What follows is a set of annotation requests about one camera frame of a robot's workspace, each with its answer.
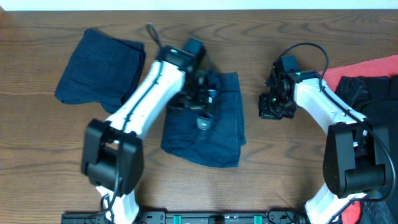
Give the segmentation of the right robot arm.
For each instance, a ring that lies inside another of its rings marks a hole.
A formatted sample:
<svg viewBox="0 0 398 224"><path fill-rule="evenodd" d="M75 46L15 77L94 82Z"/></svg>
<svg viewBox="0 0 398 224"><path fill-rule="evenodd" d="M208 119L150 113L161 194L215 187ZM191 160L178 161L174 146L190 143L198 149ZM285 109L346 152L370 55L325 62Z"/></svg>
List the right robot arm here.
<svg viewBox="0 0 398 224"><path fill-rule="evenodd" d="M294 215L295 223L337 222L356 201L389 187L397 175L389 155L388 128L368 119L340 99L315 70L298 68L293 55L280 56L265 81L268 93L259 97L262 119L292 119L303 108L326 134L324 184Z"/></svg>

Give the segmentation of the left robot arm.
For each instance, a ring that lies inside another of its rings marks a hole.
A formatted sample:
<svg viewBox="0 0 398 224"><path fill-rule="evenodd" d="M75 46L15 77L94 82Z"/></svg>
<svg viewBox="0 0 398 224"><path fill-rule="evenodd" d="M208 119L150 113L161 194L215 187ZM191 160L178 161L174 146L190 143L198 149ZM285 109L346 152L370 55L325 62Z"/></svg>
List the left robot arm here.
<svg viewBox="0 0 398 224"><path fill-rule="evenodd" d="M181 49L160 47L146 79L122 107L86 127L81 173L101 194L102 210L83 223L134 223L139 213L134 189L144 170L142 142L164 108L196 112L200 133L211 128L218 88L201 67L206 56L196 39Z"/></svg>

